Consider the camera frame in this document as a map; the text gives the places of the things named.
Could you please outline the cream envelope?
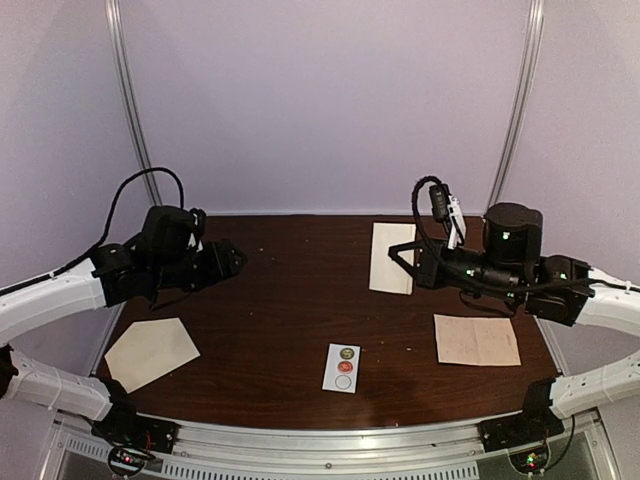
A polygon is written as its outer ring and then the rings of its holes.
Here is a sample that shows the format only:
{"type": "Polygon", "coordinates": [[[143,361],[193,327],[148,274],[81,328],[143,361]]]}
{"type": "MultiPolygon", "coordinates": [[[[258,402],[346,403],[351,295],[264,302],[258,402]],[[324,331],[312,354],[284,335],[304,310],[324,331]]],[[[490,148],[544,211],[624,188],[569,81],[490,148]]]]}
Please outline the cream envelope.
{"type": "Polygon", "coordinates": [[[105,354],[111,378],[130,394],[200,356],[178,317],[132,323],[105,354]]]}

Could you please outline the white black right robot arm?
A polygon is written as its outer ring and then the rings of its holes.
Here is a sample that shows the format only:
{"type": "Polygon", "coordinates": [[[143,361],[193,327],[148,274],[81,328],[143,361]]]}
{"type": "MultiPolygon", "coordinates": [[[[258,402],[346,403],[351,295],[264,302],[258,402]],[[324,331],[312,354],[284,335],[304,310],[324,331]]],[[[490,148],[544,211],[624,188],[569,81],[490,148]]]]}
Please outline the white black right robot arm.
{"type": "MultiPolygon", "coordinates": [[[[483,249],[449,247],[422,233],[389,248],[389,257],[421,288],[452,287],[473,298],[489,296],[539,319],[568,327],[598,326],[637,336],[639,288],[588,263],[541,253],[541,212],[497,203],[484,215],[483,249]]],[[[581,375],[559,376],[530,387],[526,409],[513,419],[519,440],[535,440],[551,424],[639,392],[639,356],[581,375]]]]}

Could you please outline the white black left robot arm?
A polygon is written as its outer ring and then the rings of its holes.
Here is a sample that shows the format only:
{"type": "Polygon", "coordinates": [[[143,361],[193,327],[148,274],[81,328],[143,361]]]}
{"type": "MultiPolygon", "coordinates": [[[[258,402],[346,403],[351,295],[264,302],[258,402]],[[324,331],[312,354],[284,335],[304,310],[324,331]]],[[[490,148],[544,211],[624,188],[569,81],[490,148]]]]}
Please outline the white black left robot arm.
{"type": "Polygon", "coordinates": [[[116,381],[82,377],[25,356],[15,338],[70,315],[136,297],[155,302],[163,290],[187,294],[240,274],[246,255],[228,239],[206,242],[206,215],[174,206],[149,209],[142,229],[123,244],[99,245],[69,269],[1,291],[1,396],[102,421],[123,444],[144,424],[116,381]]]}

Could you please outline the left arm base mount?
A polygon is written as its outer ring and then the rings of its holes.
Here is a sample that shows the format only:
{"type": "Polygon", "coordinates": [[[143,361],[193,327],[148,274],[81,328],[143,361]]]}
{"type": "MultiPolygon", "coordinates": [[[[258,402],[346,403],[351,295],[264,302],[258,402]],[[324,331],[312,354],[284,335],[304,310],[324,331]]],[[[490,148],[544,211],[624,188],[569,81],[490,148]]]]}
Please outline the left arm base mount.
{"type": "Polygon", "coordinates": [[[158,454],[171,454],[178,431],[175,422],[141,415],[126,402],[114,403],[102,420],[87,422],[91,433],[110,446],[107,466],[122,479],[141,473],[158,454]]]}

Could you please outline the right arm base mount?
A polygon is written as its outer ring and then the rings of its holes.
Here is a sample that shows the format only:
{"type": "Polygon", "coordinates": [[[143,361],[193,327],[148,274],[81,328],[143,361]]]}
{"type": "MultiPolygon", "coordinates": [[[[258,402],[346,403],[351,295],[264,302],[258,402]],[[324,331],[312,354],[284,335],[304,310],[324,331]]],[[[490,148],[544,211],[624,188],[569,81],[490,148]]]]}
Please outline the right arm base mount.
{"type": "Polygon", "coordinates": [[[533,477],[551,466],[549,441],[565,427],[548,406],[525,403],[519,413],[481,421],[478,430],[486,453],[505,450],[518,474],[533,477]]]}

